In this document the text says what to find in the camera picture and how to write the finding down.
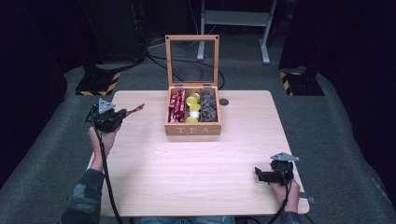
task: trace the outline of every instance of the light wooden table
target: light wooden table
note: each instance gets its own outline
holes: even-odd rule
[[[124,119],[107,158],[122,217],[271,215],[279,205],[254,167],[271,171],[271,156],[291,154],[269,91],[220,91],[217,136],[166,136],[167,91],[118,91],[116,111],[144,109]],[[301,184],[297,169],[294,176]],[[309,204],[301,199],[299,213]],[[114,216],[106,183],[101,216]]]

